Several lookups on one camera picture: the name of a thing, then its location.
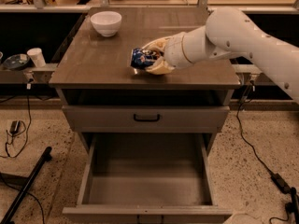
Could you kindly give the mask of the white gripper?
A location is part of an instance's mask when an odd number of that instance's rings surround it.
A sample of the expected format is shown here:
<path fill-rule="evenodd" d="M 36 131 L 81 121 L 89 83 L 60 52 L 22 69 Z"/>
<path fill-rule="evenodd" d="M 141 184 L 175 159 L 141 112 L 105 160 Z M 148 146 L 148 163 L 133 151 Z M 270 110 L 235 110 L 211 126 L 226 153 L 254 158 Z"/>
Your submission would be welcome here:
<path fill-rule="evenodd" d="M 175 69 L 184 69 L 192 66 L 183 51 L 183 38 L 185 32 L 173 35 L 171 37 L 161 37 L 148 44 L 142 49 L 164 51 L 164 57 L 159 58 L 153 65 L 146 68 L 146 71 L 153 75 L 165 75 Z"/>

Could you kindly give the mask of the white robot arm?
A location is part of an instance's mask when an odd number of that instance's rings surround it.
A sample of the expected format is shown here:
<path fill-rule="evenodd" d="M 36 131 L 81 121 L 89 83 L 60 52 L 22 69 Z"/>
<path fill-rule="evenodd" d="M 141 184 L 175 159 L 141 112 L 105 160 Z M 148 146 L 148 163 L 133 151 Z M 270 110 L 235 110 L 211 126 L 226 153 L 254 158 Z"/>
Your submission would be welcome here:
<path fill-rule="evenodd" d="M 299 48 L 265 33 L 236 8 L 218 8 L 204 26 L 156 39 L 148 43 L 147 49 L 160 53 L 146 69 L 154 75 L 201 61 L 244 57 L 299 103 Z"/>

